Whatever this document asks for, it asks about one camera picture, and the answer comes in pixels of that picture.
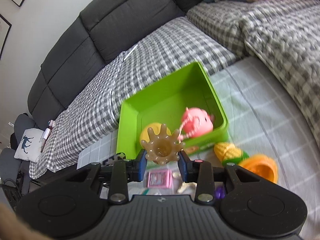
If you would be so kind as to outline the pink card pack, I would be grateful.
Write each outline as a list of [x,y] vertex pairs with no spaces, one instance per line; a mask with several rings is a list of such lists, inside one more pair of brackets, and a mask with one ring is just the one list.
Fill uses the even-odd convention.
[[172,171],[168,169],[164,170],[152,170],[148,173],[148,188],[168,189],[172,184]]

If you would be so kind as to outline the brown rubber hand toy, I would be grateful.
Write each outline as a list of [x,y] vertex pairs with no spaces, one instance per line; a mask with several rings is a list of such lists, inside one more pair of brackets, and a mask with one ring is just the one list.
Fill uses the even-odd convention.
[[147,151],[147,161],[164,166],[169,162],[178,161],[178,152],[183,150],[185,142],[178,141],[179,129],[168,134],[166,124],[160,124],[155,128],[154,124],[149,125],[142,132],[140,144]]

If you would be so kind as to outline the yellow toy corn cob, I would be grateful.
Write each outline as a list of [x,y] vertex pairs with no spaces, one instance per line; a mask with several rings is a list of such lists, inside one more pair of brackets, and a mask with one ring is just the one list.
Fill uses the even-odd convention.
[[249,155],[245,151],[236,147],[231,142],[220,142],[215,144],[214,153],[221,163],[233,162],[237,164],[249,158]]

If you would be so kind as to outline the pink pig toy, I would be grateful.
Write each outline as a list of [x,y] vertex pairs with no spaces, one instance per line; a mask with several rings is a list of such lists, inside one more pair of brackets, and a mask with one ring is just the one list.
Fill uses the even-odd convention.
[[204,109],[197,107],[185,108],[179,127],[178,141],[200,137],[212,132],[214,129],[215,115],[208,114]]

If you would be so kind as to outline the orange plastic toy bowl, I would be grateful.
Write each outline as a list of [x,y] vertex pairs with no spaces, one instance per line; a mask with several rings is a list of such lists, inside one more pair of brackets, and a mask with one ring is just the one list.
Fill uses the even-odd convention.
[[241,161],[239,166],[275,184],[278,182],[278,165],[274,159],[264,154],[255,154]]

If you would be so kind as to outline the beige starfish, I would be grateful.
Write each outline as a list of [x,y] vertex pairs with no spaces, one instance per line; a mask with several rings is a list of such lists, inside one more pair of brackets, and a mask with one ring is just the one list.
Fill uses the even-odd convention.
[[177,171],[173,172],[172,177],[180,182],[180,185],[179,185],[178,189],[176,190],[176,192],[178,194],[182,194],[188,189],[195,189],[197,187],[197,183],[195,183],[195,182],[191,182],[191,183],[184,182],[182,180],[180,172],[177,172]]

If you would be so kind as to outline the clear cotton swab jar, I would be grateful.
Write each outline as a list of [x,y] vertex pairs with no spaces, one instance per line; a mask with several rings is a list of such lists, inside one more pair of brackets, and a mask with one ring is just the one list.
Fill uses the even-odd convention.
[[129,196],[132,197],[134,194],[138,195],[169,195],[173,194],[172,188],[148,188],[145,183],[142,182],[130,182],[128,183]]

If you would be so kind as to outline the green plastic storage box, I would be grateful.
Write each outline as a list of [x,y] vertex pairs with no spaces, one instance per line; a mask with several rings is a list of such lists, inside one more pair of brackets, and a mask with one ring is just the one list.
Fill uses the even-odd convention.
[[134,159],[141,150],[139,137],[151,123],[166,124],[170,131],[181,125],[187,108],[204,109],[215,117],[214,129],[201,137],[185,140],[189,154],[228,140],[228,118],[220,99],[199,62],[190,63],[123,101],[117,136],[117,152]]

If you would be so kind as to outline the light grid ottoman cloth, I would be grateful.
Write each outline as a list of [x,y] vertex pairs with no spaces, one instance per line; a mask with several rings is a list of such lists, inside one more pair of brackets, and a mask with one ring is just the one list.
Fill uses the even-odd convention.
[[[319,235],[319,148],[291,96],[268,68],[248,57],[209,77],[228,118],[228,140],[277,162],[280,186],[299,195],[308,216],[301,236]],[[83,150],[77,166],[117,152],[118,130]]]

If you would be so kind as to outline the pink bottle on sofa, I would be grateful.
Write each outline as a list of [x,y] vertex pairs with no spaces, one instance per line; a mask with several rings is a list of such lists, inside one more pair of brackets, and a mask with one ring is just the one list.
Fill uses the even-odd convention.
[[49,136],[55,126],[56,126],[55,120],[50,120],[48,122],[48,127],[45,129],[45,131],[43,132],[42,137],[41,137],[41,152],[43,152],[46,141],[49,138]]

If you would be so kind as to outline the white deer print pillow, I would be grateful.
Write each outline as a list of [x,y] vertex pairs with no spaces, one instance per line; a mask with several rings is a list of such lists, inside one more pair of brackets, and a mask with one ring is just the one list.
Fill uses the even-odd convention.
[[15,152],[14,158],[37,163],[43,145],[43,131],[37,128],[26,129]]

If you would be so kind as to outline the dark grey sofa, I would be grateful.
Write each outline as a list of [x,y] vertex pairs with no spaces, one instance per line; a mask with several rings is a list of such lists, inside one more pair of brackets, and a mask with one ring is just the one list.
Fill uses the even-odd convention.
[[45,129],[121,52],[201,0],[93,0],[58,39],[40,66],[22,118]]

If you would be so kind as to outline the grey checkered sofa cover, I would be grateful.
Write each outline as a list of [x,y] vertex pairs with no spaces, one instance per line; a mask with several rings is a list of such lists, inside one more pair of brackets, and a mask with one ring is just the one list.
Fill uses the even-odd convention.
[[57,127],[39,161],[30,164],[29,175],[36,179],[74,165],[80,151],[118,128],[125,99],[182,66],[198,61],[214,74],[253,55],[244,43],[241,20],[250,11],[315,3],[319,0],[200,3],[162,25],[101,69],[54,119]]

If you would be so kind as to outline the grey patterned quilt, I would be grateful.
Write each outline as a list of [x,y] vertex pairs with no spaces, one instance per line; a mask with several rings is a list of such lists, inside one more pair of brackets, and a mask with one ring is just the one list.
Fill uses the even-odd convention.
[[241,20],[247,51],[283,85],[319,142],[319,3],[257,8]]

